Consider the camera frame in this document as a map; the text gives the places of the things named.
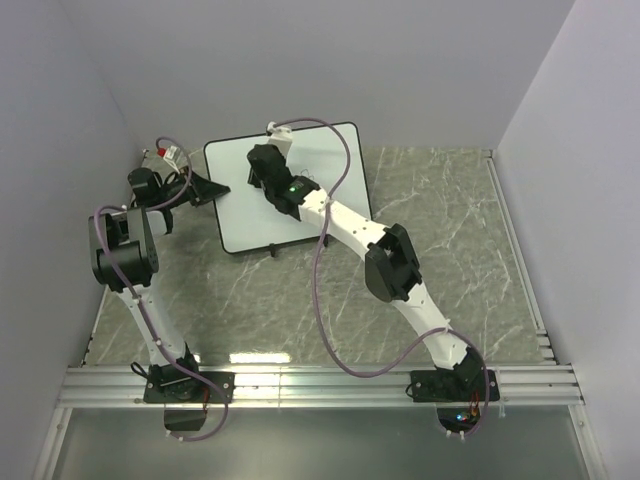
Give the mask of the white whiteboard black frame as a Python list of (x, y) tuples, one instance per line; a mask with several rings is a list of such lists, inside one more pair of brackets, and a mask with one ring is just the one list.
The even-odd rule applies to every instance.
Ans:
[(304, 196), (317, 188), (361, 216), (372, 217), (358, 127), (341, 122), (299, 128), (280, 154), (266, 133), (213, 140), (203, 153), (209, 179), (230, 189), (214, 201), (220, 241), (228, 254), (312, 240), (320, 226), (300, 218)]

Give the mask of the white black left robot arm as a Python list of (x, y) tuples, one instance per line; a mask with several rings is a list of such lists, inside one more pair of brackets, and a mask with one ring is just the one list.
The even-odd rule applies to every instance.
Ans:
[(128, 183), (134, 195), (130, 207), (89, 218), (93, 274), (125, 304), (143, 336), (150, 366), (134, 362), (131, 369), (146, 381), (145, 398), (160, 403), (207, 400), (210, 386), (203, 382), (198, 361), (159, 295), (155, 239), (172, 232), (172, 208), (184, 203), (202, 206), (231, 189), (185, 167), (166, 178), (137, 168), (129, 173)]

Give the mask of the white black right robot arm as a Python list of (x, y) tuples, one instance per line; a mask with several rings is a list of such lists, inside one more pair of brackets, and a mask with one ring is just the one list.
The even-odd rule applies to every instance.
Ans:
[(280, 150), (272, 144), (257, 144), (247, 154), (250, 178), (258, 183), (278, 212), (320, 229), (311, 273), (311, 296), (322, 341), (333, 361), (346, 373), (372, 378), (374, 372), (357, 372), (337, 356), (322, 322), (318, 297), (318, 264), (325, 237), (331, 236), (351, 249), (364, 262), (365, 284), (378, 300), (396, 308), (419, 334), (380, 375), (389, 372), (418, 344), (426, 345), (441, 379), (444, 393), (467, 400), (489, 390), (484, 359), (463, 335), (450, 327), (431, 298), (420, 272), (420, 263), (407, 230), (399, 225), (376, 223), (346, 207), (313, 180), (295, 176)]

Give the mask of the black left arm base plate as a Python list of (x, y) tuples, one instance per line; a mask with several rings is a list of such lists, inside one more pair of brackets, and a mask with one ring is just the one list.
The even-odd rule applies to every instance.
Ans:
[(215, 391), (206, 382), (178, 372), (165, 379), (150, 378), (145, 387), (143, 402), (146, 404), (222, 404), (232, 400), (235, 374), (226, 371), (204, 371), (200, 375), (222, 390)]

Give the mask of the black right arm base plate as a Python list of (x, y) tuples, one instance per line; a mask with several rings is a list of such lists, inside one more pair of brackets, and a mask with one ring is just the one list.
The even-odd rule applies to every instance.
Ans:
[(464, 379), (461, 374), (449, 370), (412, 370), (405, 394), (416, 403), (483, 402), (485, 377), (483, 371)]

